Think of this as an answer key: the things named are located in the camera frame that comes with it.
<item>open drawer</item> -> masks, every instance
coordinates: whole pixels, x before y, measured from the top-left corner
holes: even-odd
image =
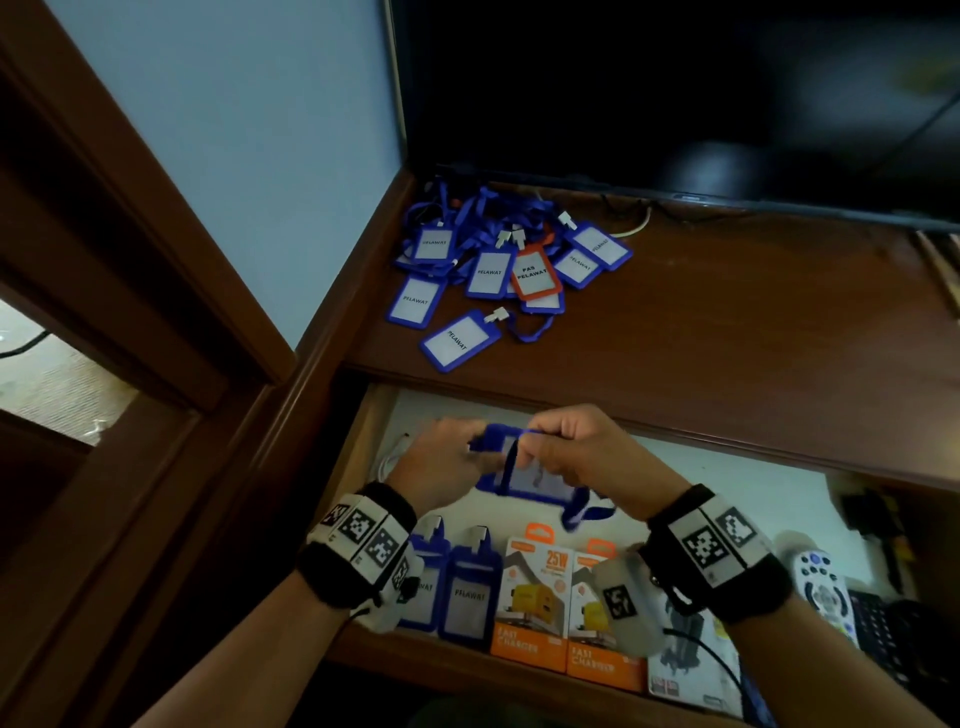
[[[523,425],[529,413],[434,394],[371,384],[344,443],[314,521],[343,493],[375,477],[376,465],[404,433],[441,416],[479,417]],[[778,552],[818,547],[831,553],[852,588],[892,595],[879,546],[846,527],[837,510],[837,494],[857,487],[845,478],[792,468],[740,455],[642,439],[645,446],[693,481],[705,481],[744,508],[773,540]],[[442,509],[446,535],[459,543],[467,528],[486,525],[503,552],[509,536],[523,533],[530,521],[551,522],[561,546],[581,547],[591,537],[618,546],[640,541],[646,527],[622,513],[604,522],[585,522],[573,534],[559,526],[559,508],[473,491]],[[912,580],[904,571],[906,589]],[[348,626],[327,659],[413,682],[441,692],[483,692],[530,705],[566,722],[636,726],[736,725],[731,717],[709,715],[675,703],[622,692],[548,670],[527,667],[489,654],[398,630],[374,635]]]

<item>wrist strap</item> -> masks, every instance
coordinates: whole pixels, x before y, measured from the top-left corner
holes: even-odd
[[[736,623],[776,611],[793,593],[766,536],[705,485],[686,491],[648,525],[640,556],[684,616],[710,609]]]
[[[343,496],[310,531],[297,570],[334,609],[376,602],[388,581],[405,578],[404,546],[416,525],[417,514],[403,496],[384,483],[369,483]]]

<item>fast charger box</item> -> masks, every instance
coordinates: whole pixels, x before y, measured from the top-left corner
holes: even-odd
[[[631,692],[646,688],[645,660],[616,650],[616,638],[600,599],[590,586],[589,571],[615,554],[608,541],[591,539],[587,551],[573,554],[566,674]]]
[[[740,658],[723,624],[703,611],[690,617],[678,614],[666,594],[660,595],[660,608],[670,626],[710,647],[740,678]],[[700,708],[742,718],[743,705],[737,686],[727,672],[700,645],[670,635],[662,652],[647,658],[650,694]]]
[[[564,672],[573,551],[553,543],[543,523],[507,540],[490,653]]]

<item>black tv screen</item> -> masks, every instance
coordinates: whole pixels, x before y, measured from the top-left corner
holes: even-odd
[[[392,0],[423,174],[960,230],[960,16]]]

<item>white wall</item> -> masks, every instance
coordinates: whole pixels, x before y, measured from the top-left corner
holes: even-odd
[[[296,346],[400,165],[378,0],[47,0]]]

